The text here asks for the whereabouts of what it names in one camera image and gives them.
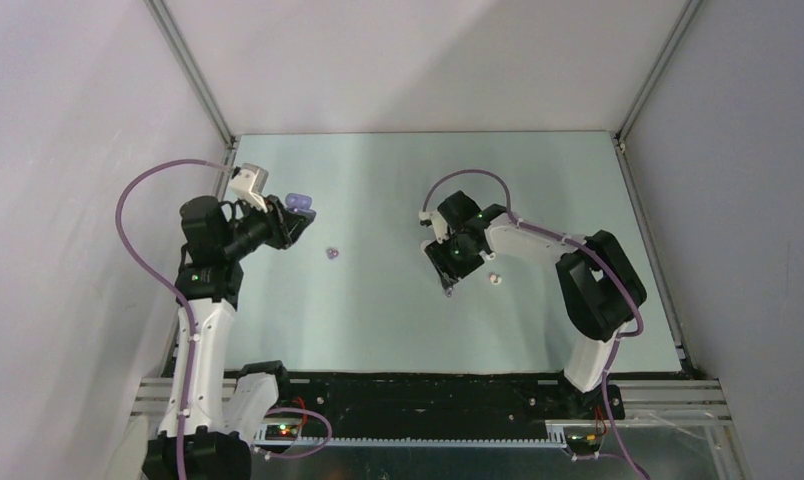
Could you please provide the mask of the purple earbud charging case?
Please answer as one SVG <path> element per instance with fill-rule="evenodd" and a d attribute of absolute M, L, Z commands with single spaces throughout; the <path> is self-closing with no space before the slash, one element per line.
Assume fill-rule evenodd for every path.
<path fill-rule="evenodd" d="M 309 195 L 291 192 L 285 196 L 285 206 L 294 213 L 312 213 L 313 199 Z"/>

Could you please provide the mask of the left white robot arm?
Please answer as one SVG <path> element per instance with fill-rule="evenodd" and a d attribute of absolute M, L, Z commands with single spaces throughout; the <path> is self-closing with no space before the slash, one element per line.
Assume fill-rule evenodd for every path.
<path fill-rule="evenodd" d="M 149 479 L 248 479 L 264 417 L 282 416 L 294 390 L 280 361 L 247 364 L 230 398 L 222 392 L 226 349 L 236 321 L 242 259 L 262 246 L 292 247 L 314 222 L 311 200 L 201 196 L 179 210 L 186 242 L 172 287 L 179 308 L 178 351 L 169 404 L 142 464 Z"/>

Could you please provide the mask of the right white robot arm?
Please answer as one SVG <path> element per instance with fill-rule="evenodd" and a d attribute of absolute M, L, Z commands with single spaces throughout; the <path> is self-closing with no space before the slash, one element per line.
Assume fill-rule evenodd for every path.
<path fill-rule="evenodd" d="M 563 411 L 584 418 L 600 403 L 597 388 L 609 372 L 619 341 L 642 333 L 646 288 L 618 239 L 599 230 L 571 236 L 521 220 L 507 206 L 480 207 L 462 191 L 435 209 L 421 209 L 433 240 L 422 245 L 446 295 L 498 256 L 553 266 L 568 319 L 578 331 L 563 370 Z"/>

